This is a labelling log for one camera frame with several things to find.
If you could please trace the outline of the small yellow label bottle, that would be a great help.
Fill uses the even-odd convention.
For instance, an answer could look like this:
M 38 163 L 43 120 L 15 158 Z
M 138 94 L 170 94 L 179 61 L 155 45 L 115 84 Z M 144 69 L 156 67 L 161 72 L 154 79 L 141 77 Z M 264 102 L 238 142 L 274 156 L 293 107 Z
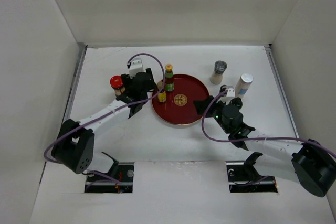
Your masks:
M 160 103 L 164 103 L 166 101 L 166 92 L 162 81 L 158 82 L 157 88 L 158 88 L 157 99 Z

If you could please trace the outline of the green label sauce bottle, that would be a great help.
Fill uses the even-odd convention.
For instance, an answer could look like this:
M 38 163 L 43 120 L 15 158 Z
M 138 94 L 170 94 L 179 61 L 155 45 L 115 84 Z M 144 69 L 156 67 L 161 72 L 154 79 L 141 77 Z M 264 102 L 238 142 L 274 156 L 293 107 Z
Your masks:
M 174 73 L 173 65 L 165 65 L 165 90 L 166 92 L 172 92 L 174 90 Z

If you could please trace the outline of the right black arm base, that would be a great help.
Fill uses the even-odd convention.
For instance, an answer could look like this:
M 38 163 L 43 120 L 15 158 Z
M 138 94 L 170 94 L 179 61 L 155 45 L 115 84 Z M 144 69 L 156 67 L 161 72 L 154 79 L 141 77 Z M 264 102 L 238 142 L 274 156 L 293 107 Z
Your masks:
M 254 165 L 261 153 L 252 153 L 245 161 L 226 163 L 229 191 L 231 193 L 277 193 L 276 180 L 262 176 Z

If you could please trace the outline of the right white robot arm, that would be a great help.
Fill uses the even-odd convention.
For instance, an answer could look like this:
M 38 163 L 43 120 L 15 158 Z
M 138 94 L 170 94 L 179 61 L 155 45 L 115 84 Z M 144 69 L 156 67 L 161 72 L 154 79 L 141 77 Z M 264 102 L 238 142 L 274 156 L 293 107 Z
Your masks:
M 241 98 L 222 102 L 221 95 L 194 101 L 196 112 L 214 119 L 228 134 L 227 143 L 250 151 L 244 175 L 257 183 L 265 176 L 281 177 L 300 184 L 317 197 L 324 197 L 335 183 L 335 153 L 315 140 L 270 137 L 244 123 Z

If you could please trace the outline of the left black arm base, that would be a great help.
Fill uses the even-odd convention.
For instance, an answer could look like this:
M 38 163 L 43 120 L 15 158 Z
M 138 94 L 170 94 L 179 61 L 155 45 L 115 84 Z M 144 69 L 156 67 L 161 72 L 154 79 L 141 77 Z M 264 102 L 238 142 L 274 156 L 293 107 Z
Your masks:
M 85 193 L 126 194 L 133 192 L 134 163 L 120 163 L 101 152 L 94 156 L 86 175 Z

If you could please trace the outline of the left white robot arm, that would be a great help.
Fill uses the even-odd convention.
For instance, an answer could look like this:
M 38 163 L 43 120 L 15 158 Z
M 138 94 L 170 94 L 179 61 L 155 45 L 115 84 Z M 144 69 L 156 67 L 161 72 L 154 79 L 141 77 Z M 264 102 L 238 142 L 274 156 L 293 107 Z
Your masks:
M 125 84 L 125 91 L 107 107 L 79 121 L 64 121 L 51 149 L 55 161 L 76 174 L 98 171 L 106 181 L 116 179 L 117 160 L 105 152 L 95 150 L 95 143 L 100 135 L 138 113 L 148 102 L 148 93 L 155 88 L 150 68 L 132 78 L 123 74 L 121 80 Z

